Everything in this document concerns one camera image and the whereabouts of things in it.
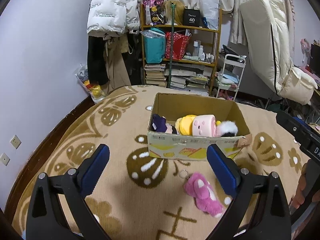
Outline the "person's right hand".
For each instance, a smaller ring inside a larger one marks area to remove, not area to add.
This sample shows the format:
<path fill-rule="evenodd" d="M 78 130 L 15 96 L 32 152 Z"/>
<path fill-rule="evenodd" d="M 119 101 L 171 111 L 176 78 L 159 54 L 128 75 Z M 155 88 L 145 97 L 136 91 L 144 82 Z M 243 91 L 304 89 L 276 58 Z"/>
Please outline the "person's right hand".
<path fill-rule="evenodd" d="M 296 192 L 295 192 L 295 195 L 294 197 L 292 198 L 291 200 L 291 205 L 297 209 L 300 207 L 300 205 L 302 205 L 304 203 L 304 194 L 303 194 L 303 191 L 306 187 L 306 169 L 307 169 L 307 163 L 305 163 L 302 167 L 302 171 L 301 171 L 301 175 L 300 175 L 300 178 L 299 178 L 299 181 L 298 181 L 298 185 L 297 185 L 297 188 L 296 188 Z"/>

